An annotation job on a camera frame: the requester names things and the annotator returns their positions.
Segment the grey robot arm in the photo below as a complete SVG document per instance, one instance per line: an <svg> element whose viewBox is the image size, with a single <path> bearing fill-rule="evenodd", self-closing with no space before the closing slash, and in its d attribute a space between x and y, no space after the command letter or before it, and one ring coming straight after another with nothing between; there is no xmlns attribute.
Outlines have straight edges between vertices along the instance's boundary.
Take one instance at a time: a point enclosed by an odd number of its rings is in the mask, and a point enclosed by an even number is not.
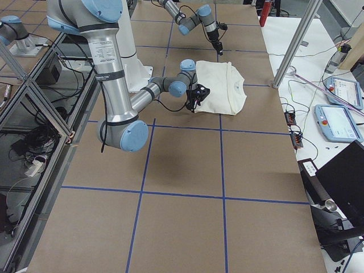
<svg viewBox="0 0 364 273"><path fill-rule="evenodd" d="M212 9L208 4L199 7L196 11L187 5L177 6L175 1L151 1L154 6L165 9L178 25L182 35L188 35L197 26L201 25L206 40L215 49L217 55L223 55L221 38L228 30L226 23L216 21Z"/></svg>
<svg viewBox="0 0 364 273"><path fill-rule="evenodd" d="M116 37L122 13L121 1L47 2L51 28L81 35L88 41L105 104L105 118L98 123L99 140L105 146L136 152L148 139L148 126L139 119L139 113L160 93L168 92L174 97L186 94L184 106L194 111L210 90L198 84L196 64L186 59L177 76L153 77L131 96Z"/></svg>

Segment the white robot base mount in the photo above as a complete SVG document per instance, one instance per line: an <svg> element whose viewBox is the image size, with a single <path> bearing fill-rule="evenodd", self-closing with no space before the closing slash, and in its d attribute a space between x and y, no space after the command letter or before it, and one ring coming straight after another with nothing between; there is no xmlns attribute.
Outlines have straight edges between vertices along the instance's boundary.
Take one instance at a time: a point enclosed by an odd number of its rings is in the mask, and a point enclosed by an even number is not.
<svg viewBox="0 0 364 273"><path fill-rule="evenodd" d="M148 84L153 73L152 66L143 65L136 55L122 58L122 64L130 93L136 93Z"/></svg>

